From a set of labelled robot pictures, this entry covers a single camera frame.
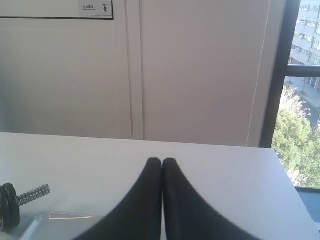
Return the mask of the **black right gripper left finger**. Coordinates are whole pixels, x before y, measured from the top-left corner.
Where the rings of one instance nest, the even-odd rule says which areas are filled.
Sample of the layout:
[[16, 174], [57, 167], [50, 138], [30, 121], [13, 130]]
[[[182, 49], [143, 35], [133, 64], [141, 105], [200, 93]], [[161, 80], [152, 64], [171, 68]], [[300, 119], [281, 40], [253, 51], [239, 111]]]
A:
[[122, 201], [77, 240], [159, 240], [162, 227], [162, 162], [147, 160]]

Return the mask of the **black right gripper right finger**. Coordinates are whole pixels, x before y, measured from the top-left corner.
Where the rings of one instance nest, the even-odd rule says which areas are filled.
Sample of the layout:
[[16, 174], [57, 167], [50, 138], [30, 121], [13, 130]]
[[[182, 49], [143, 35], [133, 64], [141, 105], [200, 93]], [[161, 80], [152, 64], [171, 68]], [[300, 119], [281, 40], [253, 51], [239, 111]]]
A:
[[162, 164], [162, 194], [168, 240], [251, 240], [241, 229], [212, 208], [188, 181], [178, 162]]

